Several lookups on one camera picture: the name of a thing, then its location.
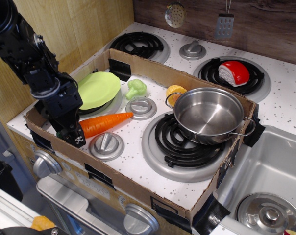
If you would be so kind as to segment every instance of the sink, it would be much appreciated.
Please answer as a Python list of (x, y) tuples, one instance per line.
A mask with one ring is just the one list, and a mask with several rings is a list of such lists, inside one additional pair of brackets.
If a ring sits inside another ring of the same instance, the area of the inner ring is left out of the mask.
[(296, 209), (296, 136), (265, 126), (253, 147), (242, 145), (217, 190), (217, 200), (236, 219), (238, 204), (256, 193), (273, 194)]

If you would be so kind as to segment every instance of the metal pot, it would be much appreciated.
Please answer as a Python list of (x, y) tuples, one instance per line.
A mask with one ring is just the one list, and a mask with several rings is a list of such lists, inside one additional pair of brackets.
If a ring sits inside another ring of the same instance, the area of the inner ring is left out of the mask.
[[(231, 93), (218, 88), (196, 88), (181, 94), (172, 107), (183, 135), (202, 144), (218, 144), (232, 135), (248, 136), (255, 130), (255, 122), (244, 116), (239, 100)], [(243, 119), (252, 122), (252, 130), (247, 134), (233, 132)]]

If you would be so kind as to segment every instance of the oven door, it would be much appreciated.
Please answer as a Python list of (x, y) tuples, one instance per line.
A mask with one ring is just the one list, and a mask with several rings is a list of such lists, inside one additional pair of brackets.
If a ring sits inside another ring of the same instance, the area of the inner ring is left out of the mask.
[(57, 207), (67, 232), (71, 235), (127, 235), (123, 225), (125, 215), (70, 182), (66, 185), (70, 187), (47, 176), (39, 180), (37, 190)]

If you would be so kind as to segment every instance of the toy broccoli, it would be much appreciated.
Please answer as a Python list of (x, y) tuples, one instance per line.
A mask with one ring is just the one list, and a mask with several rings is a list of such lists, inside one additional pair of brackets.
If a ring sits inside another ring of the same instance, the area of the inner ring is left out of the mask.
[(134, 95), (144, 95), (147, 90), (147, 86), (139, 79), (131, 80), (127, 83), (129, 91), (125, 95), (128, 100), (132, 99)]

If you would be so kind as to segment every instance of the cardboard box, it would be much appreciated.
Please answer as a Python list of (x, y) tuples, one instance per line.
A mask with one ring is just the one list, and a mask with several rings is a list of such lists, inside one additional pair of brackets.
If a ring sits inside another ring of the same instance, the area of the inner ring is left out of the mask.
[[(214, 85), (212, 83), (199, 80), (198, 78), (193, 77), (185, 72), (175, 70), (173, 68), (167, 67), (165, 65), (153, 62), (150, 60), (142, 59), (137, 56), (132, 56), (127, 53), (123, 53), (114, 49), (105, 51), (99, 57), (95, 57), (84, 63), (76, 71), (74, 71), (71, 76), (76, 80), (80, 81), (86, 75), (92, 73), (95, 69), (98, 71), (104, 71), (109, 68), (109, 59), (120, 61), (130, 65), (132, 74), (143, 75), (155, 80), (157, 83), (162, 84), (165, 87), (170, 85), (180, 85), (187, 90), (199, 88), (199, 87), (217, 87), (224, 90), (227, 90), (219, 85)], [(252, 118), (255, 110), (256, 103), (248, 100), (244, 96), (237, 94), (231, 90), (227, 90), (230, 93), (233, 93), (238, 100), (241, 102), (245, 116)], [(203, 192), (202, 195), (199, 194), (199, 199), (197, 203), (193, 206), (191, 210), (180, 207), (176, 203), (171, 202), (168, 199), (158, 196), (156, 193), (150, 191), (149, 189), (139, 185), (134, 182), (132, 179), (125, 177), (120, 172), (112, 169), (104, 162), (97, 160), (90, 154), (73, 147), (72, 145), (66, 143), (65, 141), (57, 138), (55, 135), (45, 131), (42, 126), (47, 121), (45, 120), (35, 108), (32, 108), (25, 116), (27, 125), (29, 129), (38, 134), (44, 139), (47, 139), (51, 142), (53, 150), (62, 153), (64, 156), (77, 161), (81, 165), (89, 165), (96, 169), (98, 172), (103, 173), (105, 176), (109, 177), (112, 180), (112, 185), (119, 190), (126, 192), (130, 197), (135, 198), (140, 203), (145, 204), (148, 207), (152, 207), (151, 197), (156, 198), (161, 202), (162, 206), (168, 205), (169, 207), (176, 210), (177, 214), (181, 217), (186, 218), (190, 222), (193, 220), (195, 214), (201, 209), (207, 198), (216, 190), (219, 183), (221, 182), (224, 174), (226, 173), (230, 163), (233, 162), (238, 148), (240, 147), (243, 138), (237, 136), (234, 139), (233, 145), (230, 148), (225, 160), (221, 164), (220, 169), (216, 172), (214, 177), (211, 180), (208, 188)], [(243, 133), (248, 127), (249, 121), (245, 121), (241, 132)]]

